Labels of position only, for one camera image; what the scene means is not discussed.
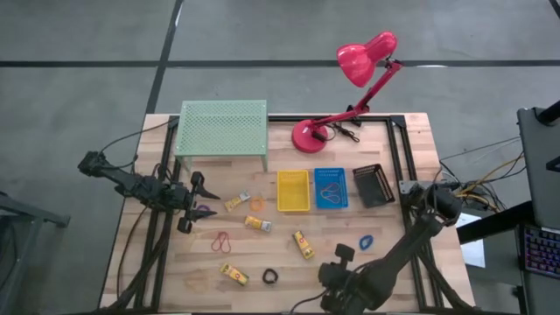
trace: white paper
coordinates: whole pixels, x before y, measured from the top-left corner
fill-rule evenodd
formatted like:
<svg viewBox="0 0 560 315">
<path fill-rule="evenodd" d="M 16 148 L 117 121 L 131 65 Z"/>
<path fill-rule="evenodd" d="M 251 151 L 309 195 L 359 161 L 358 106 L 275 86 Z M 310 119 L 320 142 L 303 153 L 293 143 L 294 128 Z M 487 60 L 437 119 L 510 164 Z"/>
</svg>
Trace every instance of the white paper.
<svg viewBox="0 0 560 315">
<path fill-rule="evenodd" d="M 462 213 L 455 224 L 455 227 L 459 228 L 465 224 L 475 222 L 480 220 L 480 217 L 476 215 L 470 215 L 467 213 Z M 461 245 L 461 251 L 463 252 L 463 259 L 465 259 L 466 264 L 472 266 L 485 268 L 486 262 L 484 260 L 484 241 L 471 241 L 470 243 Z"/>
</svg>

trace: red rubber band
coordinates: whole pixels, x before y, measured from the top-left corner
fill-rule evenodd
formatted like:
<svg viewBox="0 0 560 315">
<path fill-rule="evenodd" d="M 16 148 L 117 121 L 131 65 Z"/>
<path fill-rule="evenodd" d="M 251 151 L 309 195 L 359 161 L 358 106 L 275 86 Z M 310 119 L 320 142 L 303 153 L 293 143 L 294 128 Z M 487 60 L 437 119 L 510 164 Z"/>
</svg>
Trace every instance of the red rubber band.
<svg viewBox="0 0 560 315">
<path fill-rule="evenodd" d="M 214 246 L 214 244 L 215 244 L 216 242 L 220 242 L 220 243 L 218 244 L 218 247 L 215 247 L 215 246 Z M 223 245 L 224 245 L 225 242 L 227 242 L 228 250 L 224 250 L 224 248 L 223 248 Z M 218 233 L 218 236 L 216 236 L 216 239 L 213 240 L 212 245 L 210 246 L 210 248 L 211 248 L 213 251 L 221 251 L 221 252 L 224 253 L 224 254 L 229 253 L 229 252 L 231 251 L 231 244 L 229 243 L 229 234 L 228 234 L 228 232 L 219 232 L 219 233 Z"/>
</svg>

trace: lamp arm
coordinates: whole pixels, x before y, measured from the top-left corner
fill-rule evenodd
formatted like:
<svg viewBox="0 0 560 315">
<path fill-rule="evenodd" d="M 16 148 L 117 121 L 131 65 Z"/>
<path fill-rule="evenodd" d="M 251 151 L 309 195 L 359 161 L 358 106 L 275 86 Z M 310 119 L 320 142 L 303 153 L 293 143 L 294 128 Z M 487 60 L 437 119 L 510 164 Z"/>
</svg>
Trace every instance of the lamp arm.
<svg viewBox="0 0 560 315">
<path fill-rule="evenodd" d="M 313 121 L 312 126 L 319 127 L 319 126 L 326 125 L 328 123 L 344 121 L 346 119 L 350 119 L 358 115 L 368 113 L 369 112 L 368 102 L 372 98 L 374 98 L 374 96 L 385 86 L 385 84 L 387 84 L 387 82 L 391 80 L 393 75 L 395 75 L 396 72 L 401 70 L 401 68 L 403 67 L 403 64 L 397 59 L 387 59 L 385 60 L 385 62 L 386 62 L 385 68 L 387 69 L 387 71 L 385 71 L 385 73 L 381 76 L 381 78 L 379 78 L 379 80 L 372 87 L 369 88 L 369 90 L 366 92 L 364 97 L 361 98 L 361 100 L 353 108 L 353 110 L 338 115 L 331 115 L 322 119 L 318 119 L 316 121 Z"/>
</svg>

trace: black rubber band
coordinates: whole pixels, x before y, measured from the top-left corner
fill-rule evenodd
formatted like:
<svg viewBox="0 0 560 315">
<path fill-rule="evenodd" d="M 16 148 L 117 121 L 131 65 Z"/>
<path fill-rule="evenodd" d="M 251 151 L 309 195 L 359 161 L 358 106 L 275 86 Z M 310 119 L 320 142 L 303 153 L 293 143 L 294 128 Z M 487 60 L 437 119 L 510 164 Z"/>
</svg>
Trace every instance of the black rubber band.
<svg viewBox="0 0 560 315">
<path fill-rule="evenodd" d="M 272 275 L 274 275 L 274 280 L 269 280 L 267 279 L 267 275 L 271 273 Z M 278 273 L 275 272 L 273 269 L 266 269 L 264 271 L 264 273 L 262 274 L 262 281 L 266 284 L 275 284 L 278 281 Z"/>
</svg>

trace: yellow package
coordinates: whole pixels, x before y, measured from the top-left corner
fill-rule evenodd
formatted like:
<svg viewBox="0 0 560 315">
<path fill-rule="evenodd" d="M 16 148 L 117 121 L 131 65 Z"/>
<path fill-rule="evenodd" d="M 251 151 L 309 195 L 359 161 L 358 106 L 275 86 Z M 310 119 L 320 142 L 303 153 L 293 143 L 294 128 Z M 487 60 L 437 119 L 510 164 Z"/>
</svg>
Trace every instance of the yellow package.
<svg viewBox="0 0 560 315">
<path fill-rule="evenodd" d="M 251 198 L 251 196 L 249 196 L 249 194 L 247 192 L 242 192 L 242 193 L 239 194 L 239 196 L 234 197 L 233 199 L 226 201 L 224 203 L 224 206 L 226 207 L 226 210 L 228 212 L 232 212 L 232 210 L 237 208 L 237 206 L 239 206 L 243 201 L 249 200 L 249 198 Z"/>
<path fill-rule="evenodd" d="M 229 263 L 224 263 L 224 265 L 220 268 L 220 272 L 234 279 L 240 285 L 245 285 L 249 281 L 249 276 L 240 272 L 236 267 L 230 265 Z"/>
<path fill-rule="evenodd" d="M 270 221 L 257 219 L 252 215 L 248 215 L 245 218 L 245 225 L 252 228 L 260 229 L 264 232 L 270 232 L 270 229 L 272 228 L 272 223 Z"/>
<path fill-rule="evenodd" d="M 307 240 L 304 237 L 304 234 L 301 231 L 297 231 L 294 235 L 294 240 L 296 240 L 297 245 L 299 246 L 299 250 L 301 250 L 301 254 L 304 256 L 305 259 L 309 259 L 315 255 L 312 247 L 309 245 Z"/>
</svg>

